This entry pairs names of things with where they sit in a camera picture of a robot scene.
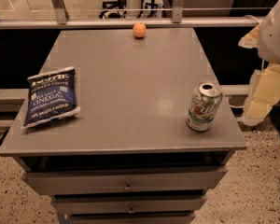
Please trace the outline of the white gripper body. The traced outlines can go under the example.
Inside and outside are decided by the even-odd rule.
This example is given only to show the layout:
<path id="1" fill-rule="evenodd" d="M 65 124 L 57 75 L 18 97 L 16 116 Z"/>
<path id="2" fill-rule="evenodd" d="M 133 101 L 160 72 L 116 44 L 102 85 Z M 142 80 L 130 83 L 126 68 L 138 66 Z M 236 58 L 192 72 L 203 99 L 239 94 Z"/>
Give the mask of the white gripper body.
<path id="1" fill-rule="evenodd" d="M 260 24 L 258 55 L 269 63 L 280 64 L 280 0 Z"/>

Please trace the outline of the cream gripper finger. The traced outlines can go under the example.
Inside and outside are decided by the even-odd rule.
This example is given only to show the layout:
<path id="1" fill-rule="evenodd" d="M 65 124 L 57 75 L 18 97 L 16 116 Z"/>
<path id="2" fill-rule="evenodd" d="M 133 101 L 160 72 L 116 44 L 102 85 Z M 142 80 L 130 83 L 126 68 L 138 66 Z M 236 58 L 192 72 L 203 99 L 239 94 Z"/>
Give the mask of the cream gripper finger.
<path id="1" fill-rule="evenodd" d="M 256 126 L 263 122 L 280 101 L 280 64 L 270 63 L 264 70 L 255 70 L 250 78 L 244 103 L 242 123 Z"/>
<path id="2" fill-rule="evenodd" d="M 244 35 L 238 42 L 238 46 L 245 49 L 253 49 L 259 45 L 259 26 L 255 26 L 249 33 Z"/>

